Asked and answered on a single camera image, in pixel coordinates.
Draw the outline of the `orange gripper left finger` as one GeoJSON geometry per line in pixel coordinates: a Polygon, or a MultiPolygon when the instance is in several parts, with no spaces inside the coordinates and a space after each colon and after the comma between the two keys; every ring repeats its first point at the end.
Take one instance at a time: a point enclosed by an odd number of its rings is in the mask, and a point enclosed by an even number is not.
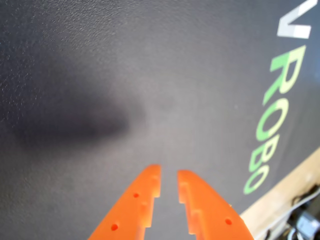
{"type": "Polygon", "coordinates": [[[152,226],[155,198],[161,195],[161,166],[147,166],[124,191],[90,240],[143,240],[152,226]]]}

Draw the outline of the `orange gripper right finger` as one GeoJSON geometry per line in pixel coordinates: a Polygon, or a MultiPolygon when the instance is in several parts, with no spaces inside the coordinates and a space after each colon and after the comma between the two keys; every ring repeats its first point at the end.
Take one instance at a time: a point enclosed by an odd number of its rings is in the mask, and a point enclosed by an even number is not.
{"type": "Polygon", "coordinates": [[[188,232],[197,240],[252,240],[238,213],[205,180],[190,170],[177,172],[179,202],[188,232]]]}

